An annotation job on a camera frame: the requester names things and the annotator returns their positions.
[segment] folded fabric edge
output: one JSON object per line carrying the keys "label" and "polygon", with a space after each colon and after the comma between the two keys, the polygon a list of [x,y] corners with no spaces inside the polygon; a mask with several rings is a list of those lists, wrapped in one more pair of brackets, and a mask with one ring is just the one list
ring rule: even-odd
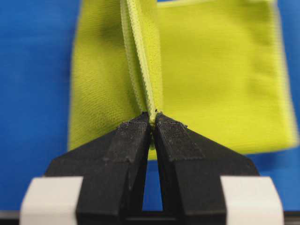
{"label": "folded fabric edge", "polygon": [[282,24],[277,0],[268,1],[272,16],[272,37],[274,38],[276,67],[280,72],[278,91],[280,97],[281,110],[285,121],[285,129],[287,132],[288,147],[296,147],[299,145],[299,133],[297,120],[292,102],[289,74],[287,70],[286,53],[284,49]]}
{"label": "folded fabric edge", "polygon": [[144,84],[144,94],[146,99],[147,111],[149,114],[149,123],[152,126],[154,126],[156,112],[136,0],[127,0],[127,6],[129,11],[132,33],[135,40],[137,55],[141,66],[142,80]]}

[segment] blue surface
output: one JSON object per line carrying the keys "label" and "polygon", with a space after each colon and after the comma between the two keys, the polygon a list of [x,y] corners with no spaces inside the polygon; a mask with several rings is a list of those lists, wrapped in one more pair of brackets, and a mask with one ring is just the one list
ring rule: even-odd
{"label": "blue surface", "polygon": [[0,7],[0,210],[17,210],[34,176],[67,149],[70,57],[79,2]]}
{"label": "blue surface", "polygon": [[[300,120],[300,1],[280,0],[292,98]],[[67,149],[70,56],[79,0],[11,0],[0,8],[0,210],[18,210],[34,176]],[[250,156],[274,180],[285,210],[300,210],[300,149]],[[145,210],[161,210],[149,162]]]}

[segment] cloth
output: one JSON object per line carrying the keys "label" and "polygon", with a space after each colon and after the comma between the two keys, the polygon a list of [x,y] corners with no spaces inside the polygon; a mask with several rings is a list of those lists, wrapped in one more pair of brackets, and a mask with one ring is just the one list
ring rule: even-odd
{"label": "cloth", "polygon": [[240,153],[296,146],[278,21],[269,0],[83,1],[69,149],[144,110]]}

